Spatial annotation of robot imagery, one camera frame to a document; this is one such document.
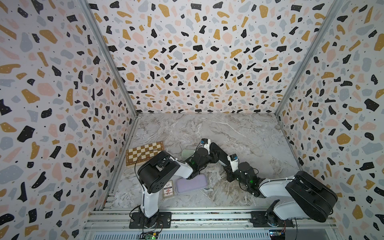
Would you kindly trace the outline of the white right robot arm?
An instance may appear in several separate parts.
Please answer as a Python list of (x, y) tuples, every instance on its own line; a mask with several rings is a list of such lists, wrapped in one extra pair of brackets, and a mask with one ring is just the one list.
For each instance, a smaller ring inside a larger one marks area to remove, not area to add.
[(258, 177), (247, 162), (232, 161), (224, 170), (228, 182), (237, 181), (245, 186), (244, 191), (256, 198), (290, 199), (277, 199), (266, 211), (252, 212), (251, 222), (254, 225), (279, 227), (284, 221), (295, 218), (310, 218), (324, 223), (333, 214), (338, 201), (335, 192), (304, 171), (298, 171), (288, 178), (271, 180)]

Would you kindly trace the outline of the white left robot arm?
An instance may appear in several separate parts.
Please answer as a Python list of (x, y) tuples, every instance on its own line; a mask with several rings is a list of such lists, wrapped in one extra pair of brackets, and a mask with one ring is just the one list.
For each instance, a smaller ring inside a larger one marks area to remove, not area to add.
[(205, 148), (198, 148), (186, 161), (179, 161), (166, 151), (161, 151), (138, 170), (138, 180), (143, 188), (140, 206), (143, 215), (150, 219), (159, 212), (159, 194), (172, 177), (177, 176), (187, 182), (199, 178), (201, 171), (209, 164), (219, 161), (218, 154)]

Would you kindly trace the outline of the lilac zippered umbrella sleeve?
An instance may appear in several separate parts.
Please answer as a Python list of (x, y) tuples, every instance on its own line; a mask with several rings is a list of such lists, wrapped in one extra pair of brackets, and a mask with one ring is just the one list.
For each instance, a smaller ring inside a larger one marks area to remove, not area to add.
[(189, 193), (195, 190), (206, 188), (208, 180), (205, 175), (197, 175), (191, 180), (180, 178), (176, 181), (176, 190), (178, 194)]

